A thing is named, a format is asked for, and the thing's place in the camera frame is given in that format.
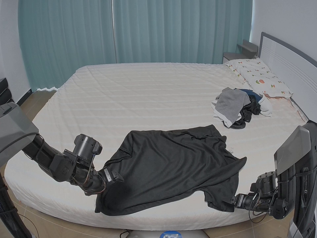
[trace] green curtain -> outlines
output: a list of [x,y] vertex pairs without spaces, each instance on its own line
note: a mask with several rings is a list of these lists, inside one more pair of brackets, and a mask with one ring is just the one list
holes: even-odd
[[113,0],[118,62],[222,63],[249,40],[252,0]]
[[112,0],[19,0],[18,26],[33,91],[60,87],[82,66],[116,63]]

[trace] white headboard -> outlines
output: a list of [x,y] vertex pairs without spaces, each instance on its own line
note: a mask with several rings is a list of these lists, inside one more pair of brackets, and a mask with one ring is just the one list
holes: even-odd
[[292,100],[307,118],[317,122],[317,61],[264,32],[259,57],[293,92]]

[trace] white bed sheet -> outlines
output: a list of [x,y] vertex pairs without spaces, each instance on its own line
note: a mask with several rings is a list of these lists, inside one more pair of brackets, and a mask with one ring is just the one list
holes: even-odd
[[[237,193],[248,193],[257,176],[274,170],[273,155],[304,122],[286,99],[270,99],[273,117],[252,116],[242,130],[228,129],[212,118],[211,101],[226,87],[243,82],[226,66],[185,63],[134,63],[85,66],[53,95],[34,119],[54,148],[73,150],[84,133],[100,141],[97,170],[131,130],[172,130],[214,124],[227,136],[233,155],[248,157]],[[136,230],[189,230],[225,226],[248,219],[248,212],[209,208],[204,193],[125,216],[96,214],[96,196],[58,183],[22,152],[7,164],[5,178],[15,196],[49,215],[85,225]]]

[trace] white wall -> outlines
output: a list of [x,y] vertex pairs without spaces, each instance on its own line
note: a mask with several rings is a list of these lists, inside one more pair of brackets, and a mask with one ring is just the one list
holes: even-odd
[[273,35],[317,60],[317,0],[253,0],[250,41]]
[[30,89],[20,49],[18,1],[0,0],[0,78],[7,78],[15,102]]

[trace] pillowcase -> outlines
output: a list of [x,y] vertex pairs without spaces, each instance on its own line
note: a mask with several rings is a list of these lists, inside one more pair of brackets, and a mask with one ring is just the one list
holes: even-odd
[[235,59],[225,64],[239,77],[243,77],[257,94],[267,94],[270,97],[292,96],[291,90],[260,58]]

